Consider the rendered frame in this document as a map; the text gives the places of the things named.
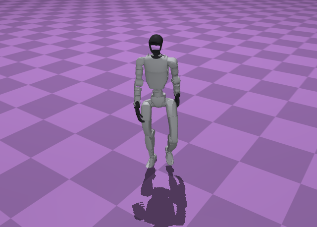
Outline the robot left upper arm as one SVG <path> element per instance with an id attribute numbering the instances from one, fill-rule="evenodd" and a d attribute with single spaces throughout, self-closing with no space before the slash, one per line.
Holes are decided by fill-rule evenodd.
<path id="1" fill-rule="evenodd" d="M 174 57 L 167 57 L 168 66 L 170 67 L 172 79 L 171 82 L 173 85 L 180 83 L 178 77 L 178 61 Z"/>

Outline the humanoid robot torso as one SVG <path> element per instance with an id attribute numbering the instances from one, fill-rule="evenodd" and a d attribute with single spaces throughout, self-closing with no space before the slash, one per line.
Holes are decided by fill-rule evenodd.
<path id="1" fill-rule="evenodd" d="M 150 89 L 153 89 L 151 94 L 152 107 L 161 108 L 166 107 L 166 94 L 163 93 L 169 74 L 169 66 L 165 54 L 161 58 L 152 58 L 153 54 L 148 54 L 144 60 L 146 82 Z"/>

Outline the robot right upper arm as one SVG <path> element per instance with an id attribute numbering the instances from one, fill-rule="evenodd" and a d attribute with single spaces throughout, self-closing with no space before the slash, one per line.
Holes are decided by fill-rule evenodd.
<path id="1" fill-rule="evenodd" d="M 143 67 L 145 57 L 139 57 L 136 60 L 136 86 L 143 86 L 142 75 L 143 75 Z"/>

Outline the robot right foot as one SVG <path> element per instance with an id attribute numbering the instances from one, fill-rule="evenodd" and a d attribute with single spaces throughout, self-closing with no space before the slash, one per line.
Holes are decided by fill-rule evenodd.
<path id="1" fill-rule="evenodd" d="M 147 168 L 151 168 L 151 167 L 153 167 L 153 165 L 155 164 L 155 160 L 157 159 L 157 155 L 154 153 L 154 158 L 152 159 L 152 157 L 151 158 L 149 158 L 149 160 L 148 160 L 148 162 L 147 162 L 147 164 L 146 164 L 146 167 Z"/>

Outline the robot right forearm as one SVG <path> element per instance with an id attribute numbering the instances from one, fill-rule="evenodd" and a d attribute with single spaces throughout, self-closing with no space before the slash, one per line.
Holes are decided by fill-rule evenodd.
<path id="1" fill-rule="evenodd" d="M 140 103 L 141 91 L 142 91 L 142 88 L 136 87 L 136 79 L 135 79 L 135 83 L 134 83 L 134 103 L 133 103 L 134 106 L 136 106 L 135 105 L 136 101 L 138 101 Z"/>

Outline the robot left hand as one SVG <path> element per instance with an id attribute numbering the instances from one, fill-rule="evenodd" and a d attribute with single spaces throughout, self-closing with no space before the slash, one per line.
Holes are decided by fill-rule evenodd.
<path id="1" fill-rule="evenodd" d="M 174 99 L 176 101 L 177 107 L 179 106 L 179 97 L 180 97 L 180 93 L 177 93 Z"/>

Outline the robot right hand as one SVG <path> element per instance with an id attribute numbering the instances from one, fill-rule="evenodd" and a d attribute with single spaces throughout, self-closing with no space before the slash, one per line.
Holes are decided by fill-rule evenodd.
<path id="1" fill-rule="evenodd" d="M 143 118 L 143 116 L 140 114 L 140 110 L 139 110 L 139 108 L 140 108 L 140 103 L 138 102 L 138 101 L 136 101 L 135 102 L 135 112 L 136 112 L 136 116 L 137 116 L 137 118 L 138 118 L 138 120 L 140 121 L 140 122 L 145 122 L 144 120 L 142 120 L 141 119 L 141 117 Z"/>

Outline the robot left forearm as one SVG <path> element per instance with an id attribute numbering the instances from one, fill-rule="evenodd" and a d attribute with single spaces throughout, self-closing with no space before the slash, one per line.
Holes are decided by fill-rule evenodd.
<path id="1" fill-rule="evenodd" d="M 176 96 L 177 93 L 180 93 L 180 83 L 173 85 L 174 95 Z"/>

